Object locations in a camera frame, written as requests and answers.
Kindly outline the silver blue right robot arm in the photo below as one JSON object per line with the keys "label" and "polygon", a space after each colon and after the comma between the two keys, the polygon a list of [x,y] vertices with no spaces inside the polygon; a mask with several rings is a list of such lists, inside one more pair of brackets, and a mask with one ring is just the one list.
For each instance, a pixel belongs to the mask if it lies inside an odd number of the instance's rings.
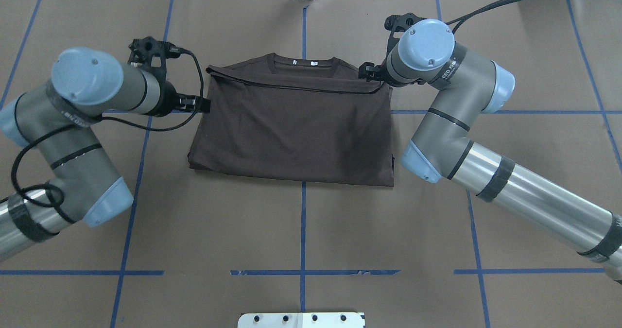
{"label": "silver blue right robot arm", "polygon": [[436,95],[401,156],[429,183],[448,180],[484,203],[533,224],[621,282],[621,215],[599,206],[484,144],[473,134],[481,117],[500,111],[515,76],[458,40],[448,22],[412,12],[387,16],[382,61],[359,76],[398,88],[429,85]]}

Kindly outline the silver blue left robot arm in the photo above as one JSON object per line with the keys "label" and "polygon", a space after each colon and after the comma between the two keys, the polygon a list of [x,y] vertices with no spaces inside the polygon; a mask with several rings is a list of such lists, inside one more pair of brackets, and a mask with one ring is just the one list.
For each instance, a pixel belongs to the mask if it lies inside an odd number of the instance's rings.
{"label": "silver blue left robot arm", "polygon": [[204,76],[198,95],[178,93],[167,80],[167,60],[193,52],[151,36],[135,39],[123,64],[104,51],[73,47],[53,64],[42,86],[1,111],[1,131],[21,147],[11,167],[14,193],[1,201],[1,260],[83,221],[100,226],[131,208],[134,196],[92,126],[115,121],[116,110],[162,117],[173,111],[207,113]]}

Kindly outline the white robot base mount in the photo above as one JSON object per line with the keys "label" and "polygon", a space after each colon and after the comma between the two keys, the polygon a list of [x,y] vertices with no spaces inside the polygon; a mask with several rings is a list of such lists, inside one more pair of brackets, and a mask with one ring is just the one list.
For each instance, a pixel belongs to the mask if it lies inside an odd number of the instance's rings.
{"label": "white robot base mount", "polygon": [[266,312],[240,316],[238,328],[365,328],[359,312]]}

